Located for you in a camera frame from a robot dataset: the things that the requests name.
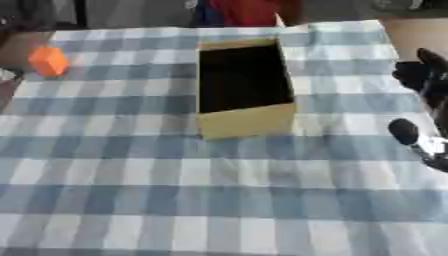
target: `open box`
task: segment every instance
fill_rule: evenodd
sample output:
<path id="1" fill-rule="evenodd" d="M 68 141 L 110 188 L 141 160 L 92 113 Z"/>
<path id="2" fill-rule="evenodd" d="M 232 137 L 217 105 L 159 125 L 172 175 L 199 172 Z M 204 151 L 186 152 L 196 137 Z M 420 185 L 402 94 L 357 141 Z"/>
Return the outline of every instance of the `open box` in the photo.
<path id="1" fill-rule="evenodd" d="M 277 38 L 199 45 L 197 121 L 206 139 L 284 134 L 296 104 Z"/>

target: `orange block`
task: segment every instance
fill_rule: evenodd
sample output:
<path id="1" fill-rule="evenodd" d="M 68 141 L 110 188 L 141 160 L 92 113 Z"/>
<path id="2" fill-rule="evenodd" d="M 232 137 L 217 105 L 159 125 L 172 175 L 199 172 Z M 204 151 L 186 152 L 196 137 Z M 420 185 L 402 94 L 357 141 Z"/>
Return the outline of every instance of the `orange block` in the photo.
<path id="1" fill-rule="evenodd" d="M 70 65 L 64 53 L 59 48 L 41 46 L 28 58 L 37 73 L 42 76 L 59 76 Z"/>

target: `blue and white tablecloth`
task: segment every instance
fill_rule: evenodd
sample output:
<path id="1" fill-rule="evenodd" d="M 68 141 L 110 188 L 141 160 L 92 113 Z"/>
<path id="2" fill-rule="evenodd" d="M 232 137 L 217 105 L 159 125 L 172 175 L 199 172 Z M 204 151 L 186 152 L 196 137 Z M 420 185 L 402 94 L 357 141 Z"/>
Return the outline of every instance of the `blue and white tablecloth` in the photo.
<path id="1" fill-rule="evenodd" d="M 199 41 L 281 39 L 292 135 L 204 141 Z M 448 175 L 387 132 L 434 131 L 377 21 L 57 32 L 0 117 L 0 255 L 444 256 Z"/>

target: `red object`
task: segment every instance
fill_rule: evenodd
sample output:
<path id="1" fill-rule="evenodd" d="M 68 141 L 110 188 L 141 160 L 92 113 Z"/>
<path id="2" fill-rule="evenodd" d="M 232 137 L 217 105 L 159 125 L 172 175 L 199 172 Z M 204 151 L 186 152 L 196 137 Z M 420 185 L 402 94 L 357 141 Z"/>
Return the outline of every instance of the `red object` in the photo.
<path id="1" fill-rule="evenodd" d="M 296 16 L 299 11 L 298 2 L 299 0 L 210 0 L 211 6 L 224 16 L 225 24 L 237 27 L 275 26 L 274 14 L 279 13 L 282 17 Z"/>

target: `table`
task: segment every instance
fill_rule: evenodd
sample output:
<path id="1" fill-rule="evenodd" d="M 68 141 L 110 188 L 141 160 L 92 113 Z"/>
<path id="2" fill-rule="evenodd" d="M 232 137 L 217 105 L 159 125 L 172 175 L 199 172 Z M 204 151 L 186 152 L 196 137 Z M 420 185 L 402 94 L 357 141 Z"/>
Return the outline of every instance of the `table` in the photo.
<path id="1" fill-rule="evenodd" d="M 204 141 L 198 41 L 279 35 L 292 135 Z M 0 117 L 3 255 L 444 255 L 448 176 L 386 126 L 433 131 L 377 21 L 57 32 Z"/>
<path id="2" fill-rule="evenodd" d="M 416 60 L 418 48 L 425 47 L 448 56 L 448 36 L 443 33 L 448 19 L 385 20 L 382 22 L 403 60 Z"/>

